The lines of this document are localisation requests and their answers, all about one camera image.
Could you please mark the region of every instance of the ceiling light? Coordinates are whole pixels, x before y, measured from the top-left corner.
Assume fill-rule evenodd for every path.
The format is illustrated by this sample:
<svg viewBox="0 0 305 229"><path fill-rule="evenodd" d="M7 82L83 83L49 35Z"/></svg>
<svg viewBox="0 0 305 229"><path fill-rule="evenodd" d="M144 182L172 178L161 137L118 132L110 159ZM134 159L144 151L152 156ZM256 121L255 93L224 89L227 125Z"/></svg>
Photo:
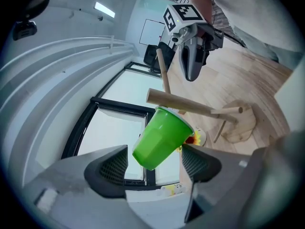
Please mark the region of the ceiling light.
<svg viewBox="0 0 305 229"><path fill-rule="evenodd" d="M115 16L115 12L111 11L110 9L106 8L104 5L101 5L99 2L96 2L94 5L94 8L102 11L105 14L108 14L109 16L113 17Z"/></svg>

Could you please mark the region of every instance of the gray shirt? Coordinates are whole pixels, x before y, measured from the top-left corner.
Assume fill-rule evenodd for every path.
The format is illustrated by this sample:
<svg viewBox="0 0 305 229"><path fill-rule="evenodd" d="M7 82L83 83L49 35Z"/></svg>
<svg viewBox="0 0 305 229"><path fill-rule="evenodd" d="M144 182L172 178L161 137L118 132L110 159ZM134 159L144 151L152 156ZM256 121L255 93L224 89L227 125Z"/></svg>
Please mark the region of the gray shirt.
<svg viewBox="0 0 305 229"><path fill-rule="evenodd" d="M214 0L231 26L269 45L304 52L298 26L279 0Z"/></svg>

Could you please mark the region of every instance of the whiteboard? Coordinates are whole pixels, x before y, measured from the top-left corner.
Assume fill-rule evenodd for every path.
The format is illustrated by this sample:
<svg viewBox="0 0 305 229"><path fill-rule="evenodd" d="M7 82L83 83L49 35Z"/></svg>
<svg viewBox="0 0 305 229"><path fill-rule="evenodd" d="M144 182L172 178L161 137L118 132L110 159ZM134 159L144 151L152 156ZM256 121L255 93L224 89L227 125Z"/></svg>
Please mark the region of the whiteboard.
<svg viewBox="0 0 305 229"><path fill-rule="evenodd" d="M163 23L146 20L140 37L140 43L145 45L158 46L164 28L165 25Z"/></svg>

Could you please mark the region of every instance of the wooden stick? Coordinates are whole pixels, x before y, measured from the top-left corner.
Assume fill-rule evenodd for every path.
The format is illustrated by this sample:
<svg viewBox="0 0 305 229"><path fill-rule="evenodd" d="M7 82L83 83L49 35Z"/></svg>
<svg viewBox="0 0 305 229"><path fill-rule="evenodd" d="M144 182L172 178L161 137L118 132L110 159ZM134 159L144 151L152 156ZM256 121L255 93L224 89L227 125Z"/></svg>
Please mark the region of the wooden stick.
<svg viewBox="0 0 305 229"><path fill-rule="evenodd" d="M242 107L232 107L232 108L223 108L223 109L213 109L211 114L241 114L243 112Z"/></svg>
<svg viewBox="0 0 305 229"><path fill-rule="evenodd" d="M227 114L211 114L211 110L213 108L209 106L151 88L148 90L146 102L151 104L159 104L169 108L181 109L187 112L205 115L215 119L223 119L232 123L237 122L235 117Z"/></svg>
<svg viewBox="0 0 305 229"><path fill-rule="evenodd" d="M217 132L217 134L216 134L216 136L215 136L215 138L214 138L213 143L216 143L216 142L217 142L217 139L219 138L221 132L222 132L223 129L224 129L225 123L226 123L226 121L224 120L223 123L221 124L221 126L220 126L220 128L219 128L219 130L218 130L218 132Z"/></svg>
<svg viewBox="0 0 305 229"><path fill-rule="evenodd" d="M164 84L164 90L166 93L170 94L171 93L170 84L168 82L166 66L165 66L162 50L160 48L157 49L157 56L158 56L161 76Z"/></svg>

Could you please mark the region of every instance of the black chair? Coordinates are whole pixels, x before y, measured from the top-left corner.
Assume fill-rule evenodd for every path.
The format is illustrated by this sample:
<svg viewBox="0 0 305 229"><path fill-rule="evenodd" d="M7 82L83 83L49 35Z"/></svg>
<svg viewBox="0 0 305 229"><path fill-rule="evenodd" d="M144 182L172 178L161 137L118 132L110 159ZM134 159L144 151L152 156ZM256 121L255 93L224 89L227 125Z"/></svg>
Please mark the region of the black chair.
<svg viewBox="0 0 305 229"><path fill-rule="evenodd" d="M170 48L166 43L160 42L158 46L156 45L148 45L145 56L144 56L144 62L151 67L151 72L153 73L160 73L160 66L159 61L157 59L157 49L160 48L162 50L166 71L168 71L172 61L173 57L175 55L175 51Z"/></svg>

